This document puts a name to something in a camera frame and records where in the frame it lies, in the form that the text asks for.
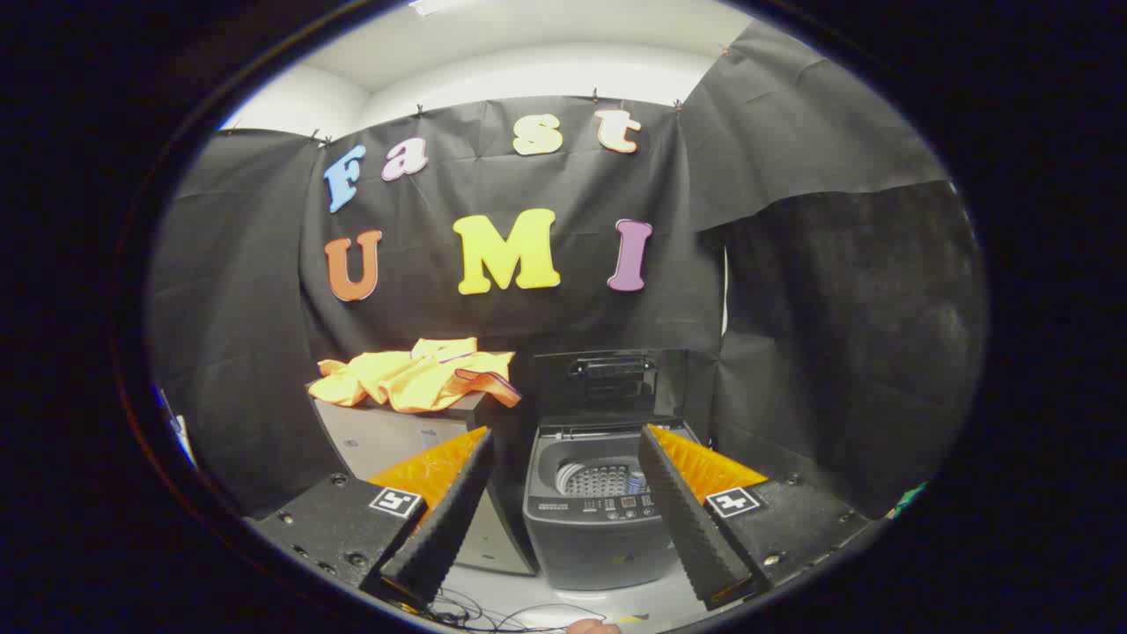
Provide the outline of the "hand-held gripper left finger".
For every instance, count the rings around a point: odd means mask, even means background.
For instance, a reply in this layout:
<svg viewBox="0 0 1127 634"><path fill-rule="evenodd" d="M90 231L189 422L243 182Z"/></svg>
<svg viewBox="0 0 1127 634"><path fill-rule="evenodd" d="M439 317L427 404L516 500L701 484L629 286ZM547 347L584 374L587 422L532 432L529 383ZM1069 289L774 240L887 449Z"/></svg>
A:
<svg viewBox="0 0 1127 634"><path fill-rule="evenodd" d="M316 574L424 610L446 581L492 466L494 434L476 428L367 481L334 473L251 526Z"/></svg>

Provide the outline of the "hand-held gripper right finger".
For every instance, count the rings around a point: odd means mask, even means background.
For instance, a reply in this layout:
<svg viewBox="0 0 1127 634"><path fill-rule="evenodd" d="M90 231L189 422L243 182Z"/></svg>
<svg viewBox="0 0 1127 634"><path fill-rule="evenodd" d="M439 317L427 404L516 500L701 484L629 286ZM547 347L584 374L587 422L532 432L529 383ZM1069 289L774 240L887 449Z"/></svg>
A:
<svg viewBox="0 0 1127 634"><path fill-rule="evenodd" d="M798 475L769 479L657 425L644 425L637 459L689 584L709 610L799 579L872 523Z"/></svg>

